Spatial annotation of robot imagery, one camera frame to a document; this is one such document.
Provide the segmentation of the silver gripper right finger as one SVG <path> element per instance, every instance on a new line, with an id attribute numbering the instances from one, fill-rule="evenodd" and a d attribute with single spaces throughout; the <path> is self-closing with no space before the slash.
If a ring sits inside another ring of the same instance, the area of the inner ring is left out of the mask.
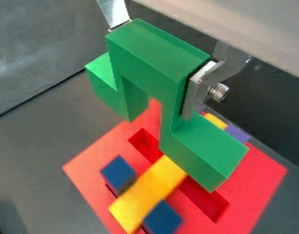
<path id="1" fill-rule="evenodd" d="M 182 118 L 189 121 L 209 100 L 221 102 L 230 88 L 222 83 L 249 65 L 252 55 L 222 41 L 217 42 L 212 60 L 196 71 L 188 83 Z"/>

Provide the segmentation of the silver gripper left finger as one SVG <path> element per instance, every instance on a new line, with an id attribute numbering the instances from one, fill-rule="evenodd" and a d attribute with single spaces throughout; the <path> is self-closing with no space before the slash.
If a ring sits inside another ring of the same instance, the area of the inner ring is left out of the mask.
<path id="1" fill-rule="evenodd" d="M 106 17 L 110 31 L 131 21 L 125 0 L 97 0 L 97 3 Z"/>

